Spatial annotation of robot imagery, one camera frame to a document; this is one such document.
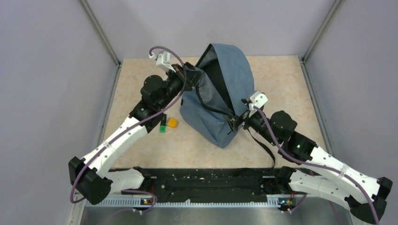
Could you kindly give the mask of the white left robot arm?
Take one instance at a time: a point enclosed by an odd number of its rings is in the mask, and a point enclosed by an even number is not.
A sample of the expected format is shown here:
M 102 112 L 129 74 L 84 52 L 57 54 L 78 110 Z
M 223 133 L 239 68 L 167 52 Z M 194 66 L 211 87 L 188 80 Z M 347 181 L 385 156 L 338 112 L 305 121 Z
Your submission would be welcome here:
M 162 120 L 165 111 L 175 104 L 184 91 L 194 89 L 204 72 L 190 63 L 173 64 L 164 80 L 158 75 L 147 77 L 140 90 L 139 103 L 119 128 L 82 158 L 69 163 L 71 193 L 78 191 L 89 203 L 96 205 L 109 194 L 134 189 L 140 194 L 149 191 L 151 182 L 136 169 L 110 171 L 112 165 L 137 140 L 149 134 Z

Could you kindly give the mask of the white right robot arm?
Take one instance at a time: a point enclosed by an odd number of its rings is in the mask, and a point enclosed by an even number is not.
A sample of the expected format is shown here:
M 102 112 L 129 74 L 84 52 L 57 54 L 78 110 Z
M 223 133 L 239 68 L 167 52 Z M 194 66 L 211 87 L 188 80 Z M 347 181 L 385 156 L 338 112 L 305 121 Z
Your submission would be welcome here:
M 241 116 L 228 116 L 227 121 L 233 128 L 252 128 L 276 146 L 284 159 L 322 176 L 310 177 L 286 167 L 275 180 L 279 192 L 292 190 L 316 195 L 339 204 L 365 223 L 380 223 L 393 184 L 390 179 L 367 176 L 333 157 L 315 141 L 295 131 L 297 123 L 285 111 L 267 118 L 261 109 L 255 108 Z

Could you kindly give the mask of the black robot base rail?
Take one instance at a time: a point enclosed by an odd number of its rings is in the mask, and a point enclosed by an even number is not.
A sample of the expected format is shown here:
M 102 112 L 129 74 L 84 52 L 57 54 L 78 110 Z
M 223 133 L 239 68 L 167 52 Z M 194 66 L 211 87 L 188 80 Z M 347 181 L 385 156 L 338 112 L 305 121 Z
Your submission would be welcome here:
M 158 203 L 265 203 L 268 195 L 293 197 L 288 183 L 293 170 L 282 168 L 143 169 L 138 188 L 157 196 Z

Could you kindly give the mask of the blue student backpack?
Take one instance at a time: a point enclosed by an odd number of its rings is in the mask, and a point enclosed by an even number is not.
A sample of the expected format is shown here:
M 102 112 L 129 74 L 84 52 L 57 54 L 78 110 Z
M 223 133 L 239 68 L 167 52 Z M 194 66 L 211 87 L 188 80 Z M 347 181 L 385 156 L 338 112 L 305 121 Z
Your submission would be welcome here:
M 183 93 L 180 114 L 209 142 L 224 149 L 239 132 L 231 131 L 230 116 L 247 111 L 241 100 L 256 91 L 250 64 L 235 45 L 209 44 L 194 66 L 204 75 L 195 89 Z M 260 125 L 261 119 L 254 114 L 242 126 Z

